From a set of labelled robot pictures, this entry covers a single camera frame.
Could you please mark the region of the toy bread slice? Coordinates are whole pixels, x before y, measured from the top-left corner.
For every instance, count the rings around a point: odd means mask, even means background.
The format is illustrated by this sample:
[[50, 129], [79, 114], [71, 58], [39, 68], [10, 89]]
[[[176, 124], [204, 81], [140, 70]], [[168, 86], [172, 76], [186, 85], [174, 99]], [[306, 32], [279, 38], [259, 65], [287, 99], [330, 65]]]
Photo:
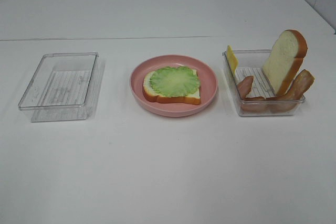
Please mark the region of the toy bread slice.
[[307, 50], [307, 42], [297, 30], [285, 30], [275, 41], [268, 59], [262, 66], [262, 71], [275, 96], [287, 92], [303, 63]]
[[147, 73], [143, 79], [143, 95], [148, 101], [158, 102], [158, 103], [186, 103], [186, 104], [193, 104], [193, 105], [201, 104], [201, 95], [200, 95], [201, 86], [194, 94], [190, 94], [185, 97], [165, 97], [163, 95], [156, 93], [150, 87], [150, 84], [149, 84], [149, 77], [152, 75], [153, 72], [154, 71]]

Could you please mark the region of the green toy lettuce leaf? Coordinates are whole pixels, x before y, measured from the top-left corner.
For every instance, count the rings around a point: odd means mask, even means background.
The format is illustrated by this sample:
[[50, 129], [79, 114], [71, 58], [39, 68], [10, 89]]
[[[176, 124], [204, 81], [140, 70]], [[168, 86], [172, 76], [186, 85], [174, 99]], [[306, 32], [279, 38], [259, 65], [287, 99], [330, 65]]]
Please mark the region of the green toy lettuce leaf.
[[149, 84], [165, 97], [185, 97], [194, 94], [201, 85], [195, 71], [186, 66], [157, 69], [149, 77]]

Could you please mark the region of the yellow toy cheese slice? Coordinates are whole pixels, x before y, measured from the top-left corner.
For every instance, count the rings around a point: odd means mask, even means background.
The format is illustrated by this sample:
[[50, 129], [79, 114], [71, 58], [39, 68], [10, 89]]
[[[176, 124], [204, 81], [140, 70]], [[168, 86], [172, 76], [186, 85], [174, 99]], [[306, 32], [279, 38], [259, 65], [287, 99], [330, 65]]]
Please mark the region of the yellow toy cheese slice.
[[231, 49], [230, 45], [227, 46], [226, 58], [228, 60], [228, 64], [229, 64], [230, 70], [232, 72], [232, 75], [235, 76], [235, 71], [236, 71], [236, 68], [238, 66], [238, 59], [236, 58], [236, 56], [235, 56], [233, 50]]

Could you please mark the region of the short toy bacon strip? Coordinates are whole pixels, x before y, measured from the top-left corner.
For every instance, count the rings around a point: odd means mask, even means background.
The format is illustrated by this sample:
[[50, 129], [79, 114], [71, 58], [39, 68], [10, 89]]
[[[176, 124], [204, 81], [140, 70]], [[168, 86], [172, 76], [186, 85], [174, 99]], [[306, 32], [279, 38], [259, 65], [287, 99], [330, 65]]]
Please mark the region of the short toy bacon strip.
[[266, 104], [252, 104], [250, 102], [265, 102], [265, 98], [262, 96], [258, 97], [247, 97], [251, 92], [253, 86], [253, 76], [247, 76], [237, 85], [237, 89], [240, 97], [245, 103], [241, 104], [241, 109], [246, 112], [259, 113], [264, 112], [267, 108]]

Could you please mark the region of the long toy bacon strip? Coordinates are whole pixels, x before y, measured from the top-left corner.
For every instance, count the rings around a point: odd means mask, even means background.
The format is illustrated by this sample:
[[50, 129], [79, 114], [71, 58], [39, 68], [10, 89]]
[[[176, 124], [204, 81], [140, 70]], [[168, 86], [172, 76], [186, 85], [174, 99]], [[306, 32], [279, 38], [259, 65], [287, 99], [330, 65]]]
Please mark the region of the long toy bacon strip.
[[270, 104], [269, 110], [272, 113], [287, 112], [296, 106], [294, 100], [299, 100], [302, 95], [314, 83], [314, 76], [306, 69], [302, 70], [294, 79], [288, 91], [281, 96], [266, 98], [266, 101], [277, 101], [277, 103]]

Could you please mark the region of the pink plate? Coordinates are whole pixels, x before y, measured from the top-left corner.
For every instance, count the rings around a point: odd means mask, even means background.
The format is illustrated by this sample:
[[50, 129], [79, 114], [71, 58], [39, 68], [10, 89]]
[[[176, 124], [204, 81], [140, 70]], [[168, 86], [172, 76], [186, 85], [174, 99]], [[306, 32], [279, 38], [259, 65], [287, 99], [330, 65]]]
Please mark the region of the pink plate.
[[145, 110], [168, 117], [203, 111], [214, 100], [218, 81], [202, 61], [183, 55], [162, 55], [139, 64], [131, 73], [130, 88]]

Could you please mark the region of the clear plastic tray right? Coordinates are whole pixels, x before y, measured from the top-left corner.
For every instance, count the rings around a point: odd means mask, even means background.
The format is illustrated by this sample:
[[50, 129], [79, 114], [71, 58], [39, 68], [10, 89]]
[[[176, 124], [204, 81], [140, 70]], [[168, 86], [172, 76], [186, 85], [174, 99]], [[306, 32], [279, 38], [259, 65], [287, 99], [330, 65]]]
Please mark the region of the clear plastic tray right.
[[[296, 100], [268, 101], [274, 97], [274, 91], [265, 77], [262, 66], [268, 59], [269, 49], [264, 50], [234, 50], [238, 60], [235, 72], [231, 71], [227, 52], [223, 52], [224, 74], [229, 90], [239, 116], [288, 116], [296, 114], [297, 109], [306, 101], [304, 96]], [[247, 76], [254, 77], [251, 91], [246, 98], [263, 97], [264, 100], [245, 101], [238, 92], [238, 84]]]

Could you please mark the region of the clear plastic tray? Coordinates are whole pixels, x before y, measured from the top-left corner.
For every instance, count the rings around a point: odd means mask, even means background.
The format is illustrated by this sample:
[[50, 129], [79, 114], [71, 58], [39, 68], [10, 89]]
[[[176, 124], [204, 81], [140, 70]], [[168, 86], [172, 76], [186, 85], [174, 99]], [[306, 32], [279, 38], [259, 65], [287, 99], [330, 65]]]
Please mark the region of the clear plastic tray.
[[[297, 109], [306, 101], [304, 96], [296, 100], [268, 101], [274, 97], [274, 91], [265, 77], [262, 66], [268, 59], [269, 49], [264, 50], [234, 50], [238, 60], [235, 72], [231, 71], [227, 52], [223, 52], [224, 74], [229, 90], [239, 116], [288, 116], [296, 114]], [[251, 91], [246, 98], [263, 97], [264, 100], [245, 101], [238, 92], [238, 84], [247, 76], [254, 77]]]
[[96, 52], [43, 55], [18, 108], [31, 122], [87, 119], [96, 111], [104, 69]]

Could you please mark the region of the clear plastic tray left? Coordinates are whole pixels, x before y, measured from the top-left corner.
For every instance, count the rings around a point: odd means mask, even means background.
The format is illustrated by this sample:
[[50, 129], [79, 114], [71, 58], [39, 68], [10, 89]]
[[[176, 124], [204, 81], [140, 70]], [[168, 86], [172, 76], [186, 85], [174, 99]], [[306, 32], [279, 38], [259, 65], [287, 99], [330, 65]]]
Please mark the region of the clear plastic tray left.
[[31, 122], [87, 119], [96, 111], [104, 69], [96, 52], [43, 55], [18, 108]]

